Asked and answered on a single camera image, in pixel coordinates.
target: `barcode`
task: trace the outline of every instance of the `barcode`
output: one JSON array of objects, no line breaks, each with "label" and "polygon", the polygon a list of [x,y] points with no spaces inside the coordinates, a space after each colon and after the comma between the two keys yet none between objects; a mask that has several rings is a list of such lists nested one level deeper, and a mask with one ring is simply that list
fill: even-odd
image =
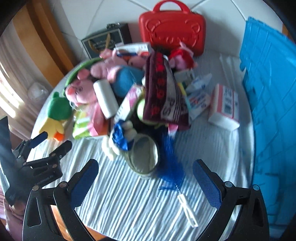
[{"label": "barcode", "polygon": [[231,115],[231,106],[230,105],[224,105],[224,113]]}]

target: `white cylinder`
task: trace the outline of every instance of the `white cylinder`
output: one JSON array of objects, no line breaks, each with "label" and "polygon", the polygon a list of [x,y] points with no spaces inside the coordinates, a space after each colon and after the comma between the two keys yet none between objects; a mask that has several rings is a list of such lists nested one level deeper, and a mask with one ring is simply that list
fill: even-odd
[{"label": "white cylinder", "polygon": [[108,80],[102,79],[95,82],[94,91],[105,118],[109,119],[114,116],[119,106]]}]

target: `curtain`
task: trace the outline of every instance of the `curtain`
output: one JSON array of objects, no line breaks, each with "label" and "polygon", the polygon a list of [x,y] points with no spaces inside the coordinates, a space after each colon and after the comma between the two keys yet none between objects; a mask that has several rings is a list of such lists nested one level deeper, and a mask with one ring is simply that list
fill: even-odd
[{"label": "curtain", "polygon": [[28,89],[35,82],[49,93],[52,91],[10,22],[0,37],[0,116],[8,116],[10,131],[21,139],[30,138],[43,105],[28,96]]}]

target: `blue satin bow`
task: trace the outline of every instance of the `blue satin bow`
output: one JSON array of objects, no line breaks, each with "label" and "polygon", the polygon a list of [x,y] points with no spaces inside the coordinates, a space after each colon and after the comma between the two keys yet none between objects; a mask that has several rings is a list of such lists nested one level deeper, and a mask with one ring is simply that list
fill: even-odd
[{"label": "blue satin bow", "polygon": [[126,138],[124,137],[124,129],[122,128],[122,124],[124,123],[123,120],[119,120],[114,125],[114,133],[112,135],[113,142],[122,150],[129,151],[131,150],[133,146],[133,140],[130,142],[127,142]]}]

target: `white plastic handle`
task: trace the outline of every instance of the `white plastic handle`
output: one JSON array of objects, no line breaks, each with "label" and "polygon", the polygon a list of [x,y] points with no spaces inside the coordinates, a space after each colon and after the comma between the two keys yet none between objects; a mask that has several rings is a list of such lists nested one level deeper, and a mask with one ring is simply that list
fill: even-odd
[{"label": "white plastic handle", "polygon": [[192,211],[191,207],[187,203],[186,196],[184,194],[178,195],[178,200],[181,203],[183,210],[185,212],[186,218],[188,219],[191,227],[196,228],[198,227],[198,223],[196,221],[196,217],[194,212]]}]

